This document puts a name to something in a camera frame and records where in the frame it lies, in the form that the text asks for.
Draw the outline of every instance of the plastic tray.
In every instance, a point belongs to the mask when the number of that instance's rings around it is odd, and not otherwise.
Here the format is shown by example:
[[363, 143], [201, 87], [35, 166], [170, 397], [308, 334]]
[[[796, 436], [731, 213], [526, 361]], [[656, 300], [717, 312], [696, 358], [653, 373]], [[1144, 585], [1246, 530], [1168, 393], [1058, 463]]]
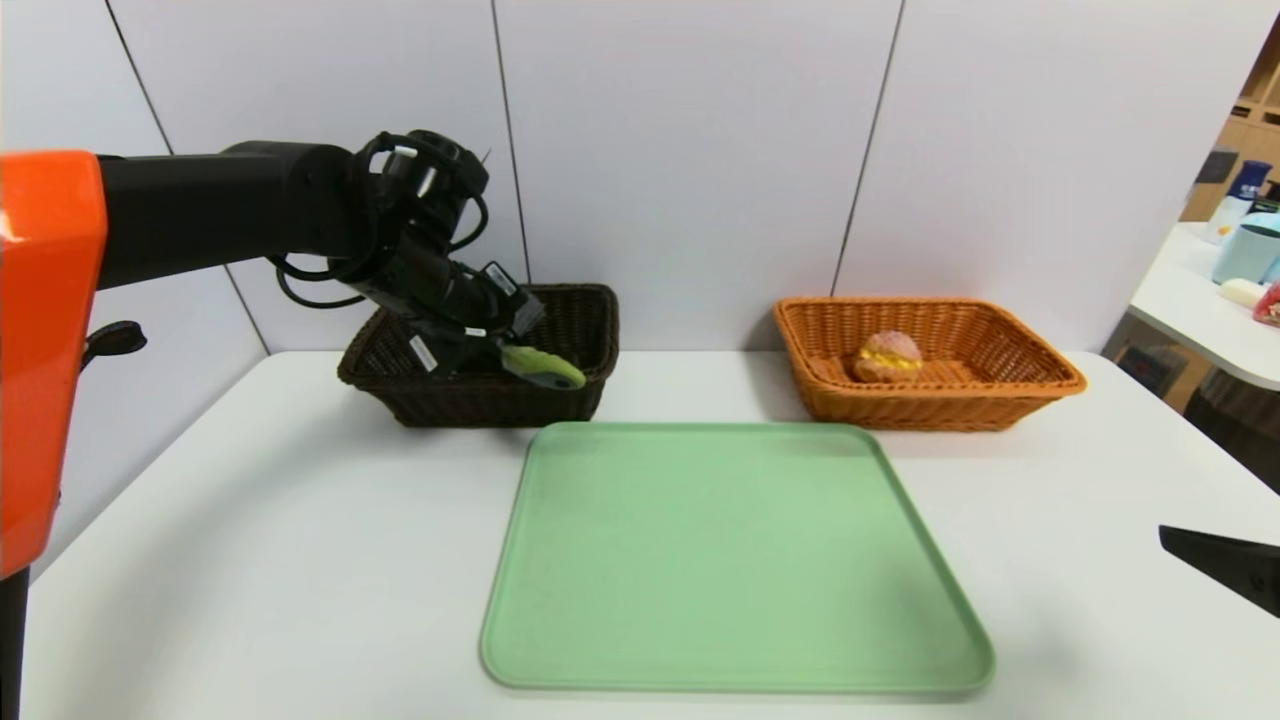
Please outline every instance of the plastic tray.
[[539, 432], [481, 657], [562, 689], [955, 693], [995, 669], [879, 446], [814, 424]]

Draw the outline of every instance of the dark brown wicker basket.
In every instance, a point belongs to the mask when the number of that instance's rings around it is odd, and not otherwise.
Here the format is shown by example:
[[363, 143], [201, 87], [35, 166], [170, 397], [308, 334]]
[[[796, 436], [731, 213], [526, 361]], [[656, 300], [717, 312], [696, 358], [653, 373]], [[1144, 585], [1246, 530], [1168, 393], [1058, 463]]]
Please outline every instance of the dark brown wicker basket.
[[590, 420], [618, 360], [618, 299], [603, 284], [529, 290], [547, 306], [547, 316], [521, 342], [581, 369], [581, 389], [530, 384], [492, 357], [465, 365], [449, 379], [433, 379], [408, 346], [408, 325], [387, 310], [375, 313], [351, 341], [338, 378], [381, 400], [411, 428], [540, 428]]

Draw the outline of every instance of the label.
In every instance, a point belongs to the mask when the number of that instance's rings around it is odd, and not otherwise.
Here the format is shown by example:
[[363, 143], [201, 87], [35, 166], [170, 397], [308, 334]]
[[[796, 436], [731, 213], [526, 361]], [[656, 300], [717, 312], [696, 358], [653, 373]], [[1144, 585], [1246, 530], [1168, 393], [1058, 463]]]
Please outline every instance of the label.
[[422, 363], [422, 366], [426, 368], [428, 373], [435, 370], [439, 363], [435, 360], [435, 355], [431, 355], [431, 351], [426, 348], [426, 343], [422, 342], [421, 337], [413, 336], [408, 338], [408, 346], [413, 348], [413, 355], [417, 355], [417, 359]]
[[489, 279], [500, 287], [507, 296], [516, 295], [516, 283], [511, 282], [511, 278], [507, 277], [507, 273], [504, 273], [497, 263], [489, 263], [485, 265], [484, 273], [489, 275]]

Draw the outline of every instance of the white background wall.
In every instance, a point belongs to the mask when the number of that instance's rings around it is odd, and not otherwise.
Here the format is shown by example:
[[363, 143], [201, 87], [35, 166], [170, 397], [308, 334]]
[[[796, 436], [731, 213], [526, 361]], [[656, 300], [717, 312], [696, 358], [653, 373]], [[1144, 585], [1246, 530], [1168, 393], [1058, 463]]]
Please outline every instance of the white background wall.
[[[489, 0], [111, 5], [175, 152], [218, 152], [244, 140], [356, 150], [379, 131], [415, 128], [452, 137], [477, 156], [492, 150], [489, 229], [461, 258], [497, 260], [527, 277]], [[468, 213], [460, 229], [474, 223]], [[374, 309], [294, 305], [265, 260], [232, 272], [271, 352], [343, 348]], [[339, 283], [296, 286], [316, 300], [351, 295]]]
[[998, 302], [1100, 350], [1275, 0], [908, 0], [840, 295]]
[[535, 282], [605, 282], [622, 347], [780, 345], [827, 295], [899, 0], [498, 0]]
[[[4, 151], [165, 154], [105, 4], [38, 0], [3, 12]], [[265, 356], [221, 268], [99, 292], [90, 327], [115, 320], [140, 322], [150, 343], [97, 359], [81, 377], [63, 501], [37, 571]]]

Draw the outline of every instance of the table surface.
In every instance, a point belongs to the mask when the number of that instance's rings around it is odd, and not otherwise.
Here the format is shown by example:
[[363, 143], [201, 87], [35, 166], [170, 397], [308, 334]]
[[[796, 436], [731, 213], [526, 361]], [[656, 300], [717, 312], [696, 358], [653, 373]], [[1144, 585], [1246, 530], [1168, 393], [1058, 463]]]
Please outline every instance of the table surface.
[[[1276, 716], [1280, 620], [1161, 523], [1280, 544], [1280, 497], [1114, 365], [1004, 433], [877, 433], [996, 647], [902, 698], [517, 692], [477, 638], [532, 430], [408, 430], [334, 352], [262, 361], [36, 582], [24, 720]], [[626, 352], [598, 420], [804, 420], [786, 357]]]
[[1280, 389], [1280, 331], [1217, 295], [1210, 279], [1220, 247], [1199, 238], [1204, 223], [1178, 223], [1129, 311], [1236, 378]]

